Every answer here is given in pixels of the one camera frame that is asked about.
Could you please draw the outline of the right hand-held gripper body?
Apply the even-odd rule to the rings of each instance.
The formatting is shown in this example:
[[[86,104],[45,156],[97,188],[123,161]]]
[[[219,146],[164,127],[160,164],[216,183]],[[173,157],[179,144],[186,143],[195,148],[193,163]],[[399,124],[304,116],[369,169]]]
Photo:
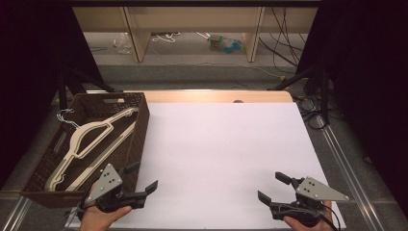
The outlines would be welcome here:
[[[313,177],[295,179],[292,178],[295,192],[295,201],[291,203],[272,202],[268,206],[273,219],[291,217],[297,219],[307,227],[313,227],[319,223],[326,212],[324,201],[348,201],[349,197],[329,186],[321,183]]]

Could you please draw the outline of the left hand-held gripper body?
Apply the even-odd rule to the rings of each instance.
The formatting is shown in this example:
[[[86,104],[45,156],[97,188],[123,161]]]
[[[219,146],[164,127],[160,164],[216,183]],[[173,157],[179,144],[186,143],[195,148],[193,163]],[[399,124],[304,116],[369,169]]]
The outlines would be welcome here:
[[[130,206],[132,209],[144,207],[146,192],[125,192],[123,170],[116,169],[112,164],[107,164],[96,181],[96,185],[85,198],[87,203],[93,203],[104,213],[113,212],[119,208]]]

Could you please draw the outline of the brown woven basket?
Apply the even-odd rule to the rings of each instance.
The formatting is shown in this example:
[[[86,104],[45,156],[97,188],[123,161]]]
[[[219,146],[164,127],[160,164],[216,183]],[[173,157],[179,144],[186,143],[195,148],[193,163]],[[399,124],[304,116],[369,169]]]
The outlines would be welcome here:
[[[150,112],[142,92],[79,93],[21,194],[47,208],[80,202],[107,164],[140,162]]]

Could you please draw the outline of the person's right hand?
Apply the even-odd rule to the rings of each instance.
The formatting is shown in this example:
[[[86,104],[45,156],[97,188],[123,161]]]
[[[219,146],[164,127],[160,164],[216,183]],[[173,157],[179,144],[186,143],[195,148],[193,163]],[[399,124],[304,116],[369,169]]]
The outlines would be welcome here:
[[[330,201],[323,202],[324,208],[326,210],[324,218],[322,218],[319,223],[313,227],[307,227],[301,224],[297,219],[291,217],[284,217],[284,221],[292,228],[293,231],[334,231],[331,227],[333,223],[332,213],[332,203]]]

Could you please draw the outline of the person's left hand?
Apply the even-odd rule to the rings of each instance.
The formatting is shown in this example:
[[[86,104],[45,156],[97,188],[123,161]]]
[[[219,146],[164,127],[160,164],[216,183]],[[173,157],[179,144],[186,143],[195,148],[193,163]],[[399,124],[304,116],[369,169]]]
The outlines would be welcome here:
[[[130,206],[125,206],[111,213],[104,213],[93,203],[87,203],[85,208],[79,231],[107,231],[114,222],[132,211]]]

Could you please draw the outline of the white table mat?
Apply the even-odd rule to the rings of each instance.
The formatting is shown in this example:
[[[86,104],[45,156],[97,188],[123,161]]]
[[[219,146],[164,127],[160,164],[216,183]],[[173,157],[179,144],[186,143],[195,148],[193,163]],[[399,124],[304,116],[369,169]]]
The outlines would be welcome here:
[[[294,200],[275,179],[326,177],[294,103],[151,103],[137,183],[158,188],[123,231],[284,230],[257,194]]]

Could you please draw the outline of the black tripod stand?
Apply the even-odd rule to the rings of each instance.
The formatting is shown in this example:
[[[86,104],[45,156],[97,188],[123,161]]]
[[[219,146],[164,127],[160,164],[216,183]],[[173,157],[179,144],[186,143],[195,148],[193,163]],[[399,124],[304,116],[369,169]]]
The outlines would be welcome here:
[[[91,83],[106,92],[115,92],[115,89],[105,84],[101,78],[93,78],[84,71],[75,68],[67,68],[58,75],[58,93],[61,109],[68,108],[66,96],[67,90],[69,90],[72,95],[87,92],[83,86],[84,83]]]
[[[326,125],[329,125],[330,122],[328,118],[329,75],[324,67],[321,67],[320,65],[312,65],[311,67],[295,74],[294,77],[289,80],[283,81],[277,87],[271,88],[271,90],[284,90],[305,77],[309,78],[304,87],[304,92],[306,94],[311,94],[320,90],[318,115],[322,118],[323,127],[325,127]]]

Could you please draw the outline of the black curtain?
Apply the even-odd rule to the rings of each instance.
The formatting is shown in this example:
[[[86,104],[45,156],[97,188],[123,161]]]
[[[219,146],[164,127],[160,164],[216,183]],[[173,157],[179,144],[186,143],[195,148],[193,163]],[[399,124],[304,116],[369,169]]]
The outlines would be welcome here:
[[[71,6],[64,0],[0,0],[0,188],[25,154],[74,69],[100,81]]]
[[[320,0],[297,70],[324,46],[346,120],[408,217],[408,0]]]

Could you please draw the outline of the clear plastic bag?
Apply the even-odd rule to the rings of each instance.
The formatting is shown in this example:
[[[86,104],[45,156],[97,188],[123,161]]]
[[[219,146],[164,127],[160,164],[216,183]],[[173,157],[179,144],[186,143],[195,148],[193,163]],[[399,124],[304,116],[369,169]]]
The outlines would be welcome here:
[[[132,45],[127,33],[121,33],[114,39],[114,47],[119,54],[132,54]]]

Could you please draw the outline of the green and blue plastic packaging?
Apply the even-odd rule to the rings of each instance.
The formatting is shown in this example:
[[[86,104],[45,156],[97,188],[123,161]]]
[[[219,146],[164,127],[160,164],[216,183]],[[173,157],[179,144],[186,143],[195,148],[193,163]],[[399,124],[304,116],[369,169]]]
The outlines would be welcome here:
[[[211,46],[221,50],[223,53],[245,52],[245,47],[239,40],[227,38],[220,35],[210,35],[208,38]]]

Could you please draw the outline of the beige cabinet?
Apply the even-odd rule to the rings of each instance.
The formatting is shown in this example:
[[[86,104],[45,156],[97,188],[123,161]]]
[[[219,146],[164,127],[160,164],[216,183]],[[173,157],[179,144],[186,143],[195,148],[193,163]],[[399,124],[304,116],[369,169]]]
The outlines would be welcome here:
[[[126,33],[136,62],[144,59],[153,32],[241,33],[254,62],[259,35],[310,32],[317,8],[295,7],[75,7],[84,32]]]

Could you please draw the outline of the metal floor rail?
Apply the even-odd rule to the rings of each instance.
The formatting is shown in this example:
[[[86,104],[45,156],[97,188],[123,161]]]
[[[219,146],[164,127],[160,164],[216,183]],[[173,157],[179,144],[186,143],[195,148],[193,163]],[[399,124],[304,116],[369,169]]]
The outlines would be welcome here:
[[[0,226],[0,231],[18,231],[31,205],[32,201],[29,198],[20,196],[9,212],[5,223]]]
[[[336,160],[344,180],[346,181],[351,194],[354,197],[368,228],[370,231],[385,231],[385,226],[379,218],[379,215],[370,202],[368,194],[363,189],[355,171],[353,170],[350,162],[344,154],[333,130],[328,122],[326,122],[321,115],[317,117],[318,125],[321,126],[321,131],[331,149],[331,152]]]

